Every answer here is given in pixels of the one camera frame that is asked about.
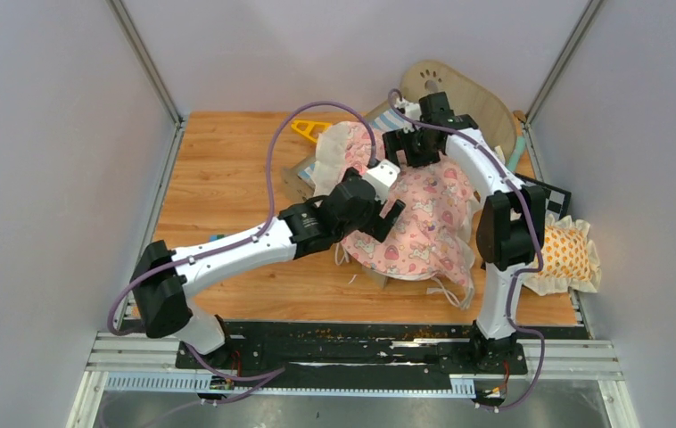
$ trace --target white wall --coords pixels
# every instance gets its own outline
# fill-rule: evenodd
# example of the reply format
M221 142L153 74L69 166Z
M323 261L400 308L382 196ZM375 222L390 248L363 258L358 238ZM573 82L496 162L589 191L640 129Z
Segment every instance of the white wall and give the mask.
M0 426L64 426L171 124L104 1L0 1Z
M125 0L178 108L370 110L437 59L527 110L587 0Z
M591 323L642 426L676 426L676 2L609 1L535 125L603 271Z

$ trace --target pink floral cloth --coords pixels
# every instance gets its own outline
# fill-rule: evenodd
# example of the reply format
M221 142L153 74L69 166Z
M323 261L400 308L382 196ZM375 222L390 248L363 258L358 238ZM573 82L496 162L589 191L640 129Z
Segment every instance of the pink floral cloth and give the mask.
M354 167L364 174L369 160L369 134L360 124L351 124L348 138L346 168ZM382 134L375 132L375 138L377 158L383 159ZM474 254L459 239L458 231L463 227L468 240L477 201L461 168L444 156L441 162L424 168L402 165L383 215L396 199L404 201L407 208L388 239L379 243L355 232L341 242L346 252L366 267L399 279L446 276L469 295L473 290L469 271Z

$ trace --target small cushion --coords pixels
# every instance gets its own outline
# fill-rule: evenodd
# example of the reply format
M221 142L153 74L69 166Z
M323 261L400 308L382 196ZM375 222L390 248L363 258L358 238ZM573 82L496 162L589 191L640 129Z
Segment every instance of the small cushion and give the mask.
M588 239L590 224L584 220L572 222L546 217L546 234L542 255L543 270L525 274L524 285L543 296L566 292L569 288L581 292L598 292L601 269L595 244ZM530 265L538 266L537 259Z

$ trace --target yellow plastic object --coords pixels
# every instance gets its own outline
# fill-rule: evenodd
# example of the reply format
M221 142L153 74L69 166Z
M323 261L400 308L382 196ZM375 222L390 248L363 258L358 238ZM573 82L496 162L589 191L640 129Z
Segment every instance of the yellow plastic object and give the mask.
M316 122L314 120L294 120L291 122L291 129L296 131L296 134L299 134L316 144L317 135L332 125L333 124L329 122Z

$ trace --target wooden table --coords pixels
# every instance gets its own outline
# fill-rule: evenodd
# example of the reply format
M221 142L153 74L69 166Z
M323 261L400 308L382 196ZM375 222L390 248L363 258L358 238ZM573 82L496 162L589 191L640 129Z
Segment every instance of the wooden table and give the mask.
M264 221L267 144L286 113L198 112L191 115L169 183L155 240L170 248L231 235ZM302 119L338 122L341 113L306 113ZM290 128L277 142L272 170L276 212L291 202L277 171L314 152ZM528 156L519 172L532 176ZM200 293L196 303L225 319L470 324L482 305L484 271L474 263L475 296L470 309L453 308L442 294L427 295L432 281L392 279L381 289L358 263L336 266L326 251L288 263L260 267ZM451 286L451 290L461 291ZM517 321L527 325L575 325L568 294L540 297L523 289Z

